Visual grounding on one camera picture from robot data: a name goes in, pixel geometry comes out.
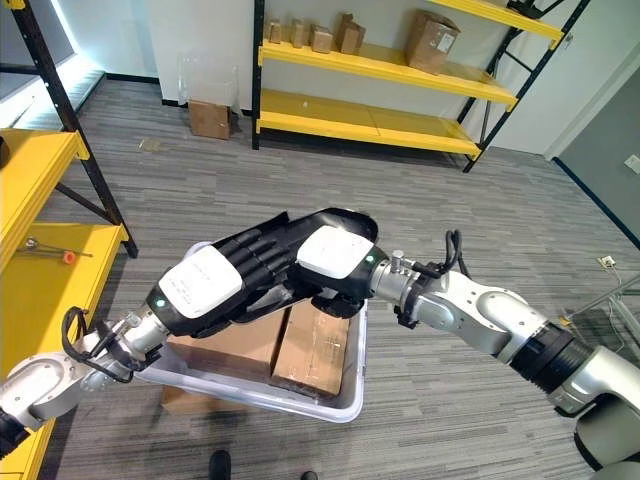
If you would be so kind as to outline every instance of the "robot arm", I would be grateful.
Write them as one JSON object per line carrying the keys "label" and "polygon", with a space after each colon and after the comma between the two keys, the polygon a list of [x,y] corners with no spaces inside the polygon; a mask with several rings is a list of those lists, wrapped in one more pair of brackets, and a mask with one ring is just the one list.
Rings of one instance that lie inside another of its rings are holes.
{"label": "robot arm", "polygon": [[[425,266],[400,251],[389,259],[375,245],[377,227],[365,215],[339,209],[295,221],[283,215],[198,244],[138,310],[116,322],[98,321],[93,333],[66,345],[64,353],[19,364],[0,390],[2,455],[25,438],[24,427],[35,430],[87,392],[129,381],[133,371],[157,358],[170,334],[208,336],[309,297],[345,318],[365,298],[388,301],[401,325],[422,322],[458,335],[538,385],[561,413],[579,414],[609,395],[640,428],[640,372],[606,348],[581,344],[517,294],[452,271],[457,262],[466,272],[457,232],[448,234],[445,261]],[[71,320],[82,318],[78,311],[68,316],[65,337]],[[604,460],[640,451],[639,438],[625,440]]]}

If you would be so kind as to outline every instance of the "gray carpet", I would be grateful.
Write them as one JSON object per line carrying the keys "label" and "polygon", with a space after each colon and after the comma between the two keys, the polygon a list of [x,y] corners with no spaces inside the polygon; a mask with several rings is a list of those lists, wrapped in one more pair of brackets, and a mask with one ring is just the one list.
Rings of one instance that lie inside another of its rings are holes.
{"label": "gray carpet", "polygon": [[[161,106],[158,86],[110,80],[81,120],[140,247],[138,259],[118,260],[100,315],[136,307],[196,241],[284,209],[301,215],[330,205],[369,212],[383,248],[421,261],[440,259],[444,231],[460,228],[475,280],[515,290],[550,316],[614,284],[595,257],[613,255],[623,277],[640,269],[637,249],[539,157],[491,151],[463,175],[462,159],[440,153],[407,158],[275,141],[252,151],[246,119],[229,141],[193,137],[187,111]],[[156,151],[138,151],[144,139],[159,141]],[[79,165],[64,182],[95,198]],[[45,219],[98,222],[58,193]],[[585,329],[616,347],[600,317]],[[160,387],[135,381],[58,421],[40,478],[204,479],[217,448],[230,450],[234,480],[297,479],[309,468],[323,480],[590,476],[573,422],[540,390],[454,336],[397,326],[375,301],[365,387],[361,416],[334,425],[261,410],[171,416],[158,406]]]}

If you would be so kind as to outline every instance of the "brown cardboard box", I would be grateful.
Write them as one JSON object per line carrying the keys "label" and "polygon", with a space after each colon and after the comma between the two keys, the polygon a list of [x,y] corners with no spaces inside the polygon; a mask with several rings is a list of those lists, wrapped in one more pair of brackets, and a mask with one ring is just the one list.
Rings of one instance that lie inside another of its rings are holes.
{"label": "brown cardboard box", "polygon": [[333,43],[333,35],[326,27],[311,25],[311,37],[309,39],[311,50],[318,53],[329,53]]}
{"label": "brown cardboard box", "polygon": [[201,137],[227,140],[231,133],[231,110],[224,105],[189,99],[191,132]]}
{"label": "brown cardboard box", "polygon": [[364,40],[366,28],[353,21],[353,15],[343,13],[336,34],[336,46],[342,53],[357,55]]}
{"label": "brown cardboard box", "polygon": [[291,21],[291,45],[293,48],[302,48],[304,45],[304,24],[295,18]]}
{"label": "brown cardboard box", "polygon": [[172,336],[168,344],[196,370],[266,382],[277,355],[284,316],[285,311],[274,312],[207,338]]}
{"label": "brown cardboard box", "polygon": [[271,382],[305,395],[337,395],[349,321],[317,310],[311,302],[289,313]]}
{"label": "brown cardboard box", "polygon": [[407,65],[423,72],[439,73],[460,29],[446,17],[416,11],[405,48]]}
{"label": "brown cardboard box", "polygon": [[280,20],[277,18],[269,22],[269,41],[271,43],[280,43],[282,41],[282,27],[280,27]]}
{"label": "brown cardboard box", "polygon": [[162,389],[160,405],[172,415],[190,415],[209,412],[239,412],[250,407],[201,393],[185,392],[181,388],[166,386]]}

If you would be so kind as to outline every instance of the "black shelf frame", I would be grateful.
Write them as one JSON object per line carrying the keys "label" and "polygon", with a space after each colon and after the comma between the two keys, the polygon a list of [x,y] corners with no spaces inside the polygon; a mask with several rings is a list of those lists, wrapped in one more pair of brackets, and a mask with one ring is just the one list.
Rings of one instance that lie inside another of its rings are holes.
{"label": "black shelf frame", "polygon": [[89,180],[91,180],[94,190],[98,194],[102,207],[96,205],[91,200],[83,197],[62,183],[58,183],[56,185],[56,190],[79,203],[83,207],[91,210],[93,213],[113,225],[122,225],[128,236],[128,240],[125,240],[122,243],[124,244],[129,257],[136,258],[138,256],[138,246],[133,240],[131,231],[129,230],[129,227],[127,227],[127,224],[122,217],[122,213],[111,194],[109,185],[102,175],[98,162],[91,151],[87,137],[80,125],[80,120],[78,119],[76,111],[71,105],[67,92],[60,81],[60,77],[56,71],[56,66],[51,58],[51,54],[49,53],[49,49],[44,37],[42,36],[42,32],[38,26],[38,22],[36,21],[29,1],[13,0],[8,1],[7,3],[8,7],[11,9],[13,18],[18,25],[22,39],[29,50],[29,54],[33,60],[33,66],[0,64],[0,72],[26,73],[30,75],[39,75],[40,78],[42,78],[47,92],[49,93],[49,97],[51,97],[51,101],[53,102],[53,106],[62,121],[62,129],[67,132],[78,132],[82,137],[82,141],[84,142],[87,151],[89,152],[89,158],[87,160],[81,160],[81,162]]}
{"label": "black shelf frame", "polygon": [[[535,0],[527,0],[525,2],[528,6],[533,6]],[[551,6],[549,6],[546,10],[543,11],[543,16],[554,10],[558,5],[562,4],[565,0],[557,0]],[[553,57],[553,55],[559,50],[562,41],[566,38],[569,31],[573,28],[578,18],[582,12],[584,12],[585,8],[589,5],[591,0],[580,0],[578,5],[573,9],[569,18],[565,22],[562,27],[563,37],[556,45],[555,49],[549,48],[542,58],[538,61],[535,67],[530,67],[521,59],[507,51],[507,48],[511,44],[511,42],[518,37],[524,30],[511,27],[504,39],[500,43],[500,46],[496,50],[495,54],[491,58],[491,61],[487,65],[485,71],[495,77],[495,74],[498,70],[498,65],[503,57],[506,55],[509,59],[516,62],[520,67],[529,72],[529,76],[525,80],[520,90],[516,94],[516,98],[518,101],[514,105],[514,107],[510,111],[506,111],[502,114],[502,116],[498,119],[498,121],[493,125],[489,133],[487,133],[489,117],[491,112],[491,101],[486,100],[485,111],[482,121],[482,130],[480,133],[480,141],[476,142],[476,145],[480,149],[480,154],[473,160],[470,156],[465,155],[467,157],[467,164],[462,170],[464,173],[469,173],[471,169],[478,163],[478,160],[485,153],[495,136],[498,134],[500,129],[504,126],[506,121],[509,119],[511,114],[515,111],[515,109],[520,104],[520,100],[522,97],[526,95],[529,91],[535,80],[540,76],[544,67],[549,63],[549,60]],[[262,47],[263,40],[263,32],[264,32],[264,10],[265,10],[265,0],[254,0],[254,10],[253,10],[253,79],[252,79],[252,87],[251,87],[251,120],[252,120],[252,132],[251,132],[251,146],[254,150],[258,150],[260,148],[260,133],[256,131],[256,126],[258,124],[258,120],[260,119],[260,95],[262,92],[262,66],[258,64],[258,60],[260,58],[260,48]],[[478,99],[474,97],[469,97],[464,107],[460,111],[458,115],[458,123],[462,125],[462,122],[467,117],[471,107],[475,104]]]}

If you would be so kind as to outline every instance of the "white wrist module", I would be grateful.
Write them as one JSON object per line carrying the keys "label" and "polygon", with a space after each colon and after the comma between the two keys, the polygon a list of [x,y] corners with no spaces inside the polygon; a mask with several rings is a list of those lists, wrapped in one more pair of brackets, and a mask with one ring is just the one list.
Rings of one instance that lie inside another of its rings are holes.
{"label": "white wrist module", "polygon": [[158,283],[167,300],[187,318],[213,310],[242,288],[242,277],[213,246],[201,248]]}
{"label": "white wrist module", "polygon": [[327,277],[347,277],[365,258],[373,243],[360,235],[324,225],[298,249],[298,263]]}

